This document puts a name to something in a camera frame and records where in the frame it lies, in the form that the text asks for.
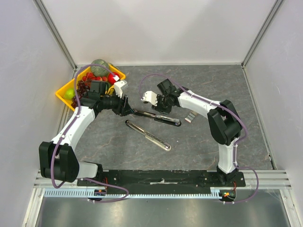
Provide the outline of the white black stapler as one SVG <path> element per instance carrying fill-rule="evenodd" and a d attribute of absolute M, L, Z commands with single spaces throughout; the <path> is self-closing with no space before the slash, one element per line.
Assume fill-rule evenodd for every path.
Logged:
<path fill-rule="evenodd" d="M 126 120 L 125 124 L 129 128 L 131 128 L 131 129 L 135 130 L 136 132 L 142 134 L 149 141 L 153 142 L 154 144 L 156 144 L 157 146 L 161 147 L 165 151 L 170 151 L 171 150 L 171 145 L 170 144 L 168 144 L 167 142 L 165 142 L 165 141 L 161 140 L 160 138 L 156 137 L 155 135 L 153 135 L 152 133 L 148 132 L 147 130 L 145 130 L 141 126 L 135 124 L 134 122 L 132 122 L 130 120 Z"/>

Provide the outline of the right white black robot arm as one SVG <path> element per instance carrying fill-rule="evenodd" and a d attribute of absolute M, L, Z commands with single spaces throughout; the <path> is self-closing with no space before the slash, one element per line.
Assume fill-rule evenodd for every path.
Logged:
<path fill-rule="evenodd" d="M 241 120 L 229 100 L 213 101 L 185 87 L 176 88 L 169 79 L 157 85 L 160 94 L 146 91 L 142 100 L 160 113 L 169 114 L 172 107 L 182 107 L 204 116 L 213 139 L 218 143 L 219 162 L 216 172 L 204 175 L 207 186 L 245 186 L 244 175 L 236 161 L 236 141 L 241 135 Z"/>

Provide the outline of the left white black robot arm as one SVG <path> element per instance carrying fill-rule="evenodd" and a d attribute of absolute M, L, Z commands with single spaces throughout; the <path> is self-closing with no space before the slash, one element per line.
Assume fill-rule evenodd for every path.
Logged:
<path fill-rule="evenodd" d="M 119 116 L 133 113 L 128 103 L 128 97 L 123 91 L 128 87 L 125 80 L 114 84 L 113 94 L 106 94 L 108 84 L 93 81 L 89 91 L 83 97 L 77 97 L 77 107 L 64 128 L 50 142 L 42 142 L 39 146 L 41 176 L 49 178 L 54 188 L 61 183 L 72 183 L 76 179 L 87 178 L 93 186 L 99 186 L 104 181 L 104 175 L 98 171 L 98 164 L 79 162 L 74 150 L 86 128 L 103 110 L 112 110 Z"/>

